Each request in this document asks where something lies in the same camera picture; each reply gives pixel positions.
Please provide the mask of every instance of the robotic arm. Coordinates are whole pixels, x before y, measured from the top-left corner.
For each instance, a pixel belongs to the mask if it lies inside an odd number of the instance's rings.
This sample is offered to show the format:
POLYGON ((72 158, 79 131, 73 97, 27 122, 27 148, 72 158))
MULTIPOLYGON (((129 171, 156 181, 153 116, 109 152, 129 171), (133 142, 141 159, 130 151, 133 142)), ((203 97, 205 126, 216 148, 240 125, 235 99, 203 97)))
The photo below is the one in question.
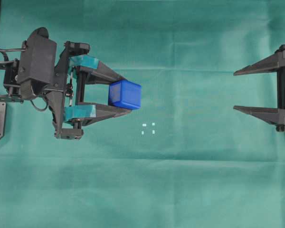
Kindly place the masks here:
POLYGON ((30 101, 34 105, 34 99, 42 98, 46 107, 34 107, 39 111, 49 108, 55 137, 59 139, 80 139, 84 133, 82 127, 140 108, 141 86, 127 81, 98 59, 87 55, 90 51, 88 44, 65 42, 65 49, 55 66, 57 44, 48 37, 46 28, 38 28, 22 43, 22 48, 0 49, 4 56, 0 69, 5 70, 3 85, 7 90, 6 95, 0 95, 1 103, 30 101), (9 51, 21 51, 20 60, 9 60, 6 54, 9 51), (73 79, 77 81, 75 105, 73 79), (88 84, 109 85, 109 104, 85 102, 85 86, 88 84), (64 128, 63 123, 72 128, 64 128))

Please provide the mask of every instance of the green cloth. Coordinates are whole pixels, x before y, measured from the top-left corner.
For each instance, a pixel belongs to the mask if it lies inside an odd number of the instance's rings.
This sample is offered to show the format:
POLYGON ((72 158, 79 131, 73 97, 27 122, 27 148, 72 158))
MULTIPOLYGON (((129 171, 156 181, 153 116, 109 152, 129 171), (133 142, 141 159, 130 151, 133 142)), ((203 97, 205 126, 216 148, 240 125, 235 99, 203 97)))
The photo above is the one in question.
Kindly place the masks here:
MULTIPOLYGON (((276 107, 275 74, 233 72, 285 44, 285 0, 3 0, 1 10, 0 48, 38 27, 57 54, 67 40, 89 43, 142 85, 142 108, 67 141, 49 110, 8 104, 0 228, 285 228, 285 133, 232 109, 276 107)), ((85 90, 107 102, 108 86, 85 90)))

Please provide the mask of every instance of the black cable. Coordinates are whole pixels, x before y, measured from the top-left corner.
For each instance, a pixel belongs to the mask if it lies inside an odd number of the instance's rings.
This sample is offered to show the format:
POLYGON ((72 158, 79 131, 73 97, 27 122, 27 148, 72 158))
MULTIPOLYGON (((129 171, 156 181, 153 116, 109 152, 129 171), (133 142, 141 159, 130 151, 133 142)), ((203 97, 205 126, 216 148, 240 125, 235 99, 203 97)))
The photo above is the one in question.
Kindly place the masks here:
POLYGON ((11 60, 11 61, 0 61, 0 64, 7 64, 7 63, 13 63, 14 60, 11 60))
POLYGON ((38 108, 35 106, 34 102, 33 101, 30 101, 32 103, 32 105, 34 106, 34 108, 40 112, 44 112, 47 108, 48 108, 48 100, 43 97, 43 100, 45 101, 45 103, 47 104, 44 108, 38 108))
POLYGON ((24 48, 0 49, 0 52, 25 51, 24 48))

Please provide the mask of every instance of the blue block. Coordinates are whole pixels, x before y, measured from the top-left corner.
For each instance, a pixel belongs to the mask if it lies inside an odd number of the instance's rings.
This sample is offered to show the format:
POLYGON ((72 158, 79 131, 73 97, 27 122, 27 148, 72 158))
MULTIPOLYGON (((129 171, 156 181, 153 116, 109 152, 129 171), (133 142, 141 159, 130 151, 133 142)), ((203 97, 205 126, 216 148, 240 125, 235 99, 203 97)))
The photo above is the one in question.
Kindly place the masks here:
POLYGON ((141 86, 127 80, 110 84, 109 105, 127 109, 141 107, 141 86))

